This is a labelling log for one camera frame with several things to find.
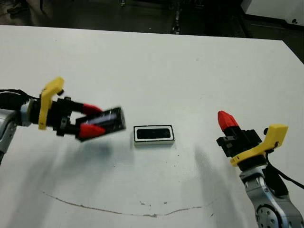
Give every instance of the white tabletop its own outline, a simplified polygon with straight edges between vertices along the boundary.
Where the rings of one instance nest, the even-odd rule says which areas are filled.
[[[0,71],[1,88],[31,95],[62,76],[65,95],[121,105],[127,125],[84,143],[20,127],[0,167],[1,228],[257,227],[216,143],[219,110],[261,138],[289,125],[270,159],[304,182],[304,65],[282,41],[1,26]],[[175,144],[135,148],[133,126],[153,124],[172,124]]]

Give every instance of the black rectangular object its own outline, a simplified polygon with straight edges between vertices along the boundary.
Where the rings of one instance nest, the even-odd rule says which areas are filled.
[[[121,107],[103,111],[98,115],[84,116],[76,119],[76,125],[93,124],[105,128],[105,135],[125,129],[124,112]]]

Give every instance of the rectangular box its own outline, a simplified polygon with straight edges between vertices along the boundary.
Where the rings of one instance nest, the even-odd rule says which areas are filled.
[[[173,144],[174,133],[171,125],[134,126],[134,145]]]

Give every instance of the yellow gripper bracket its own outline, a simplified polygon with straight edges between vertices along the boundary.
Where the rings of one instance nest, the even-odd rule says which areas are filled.
[[[41,93],[41,108],[39,113],[38,128],[45,130],[47,128],[48,111],[52,106],[52,97],[62,91],[64,80],[61,77],[55,78],[46,84]]]
[[[265,156],[265,151],[277,148],[283,144],[287,130],[288,126],[283,124],[270,125],[266,137],[261,144],[234,156],[231,158],[230,163],[232,166],[236,167],[238,163],[245,159],[255,157],[257,155]]]

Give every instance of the black cable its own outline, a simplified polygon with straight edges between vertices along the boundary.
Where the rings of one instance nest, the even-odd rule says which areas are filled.
[[[294,183],[296,186],[298,186],[298,187],[304,189],[304,185],[303,185],[303,184],[301,184],[301,183],[295,181],[294,179],[291,179],[290,177],[286,176],[284,173],[282,173],[280,170],[278,170],[276,167],[274,167],[274,166],[270,163],[270,161],[269,161],[269,159],[268,159],[268,154],[269,154],[269,153],[270,153],[269,151],[266,151],[266,155],[265,155],[266,161],[267,161],[268,165],[269,165],[272,169],[274,169],[274,170],[275,170],[281,177],[283,177],[285,180],[291,181],[291,182]]]
[[[4,93],[4,92],[16,93],[16,94],[19,94],[21,96],[26,96],[27,98],[32,98],[32,99],[35,99],[35,100],[39,99],[39,98],[36,98],[34,96],[28,95],[27,93],[25,93],[21,89],[0,89],[0,93]]]

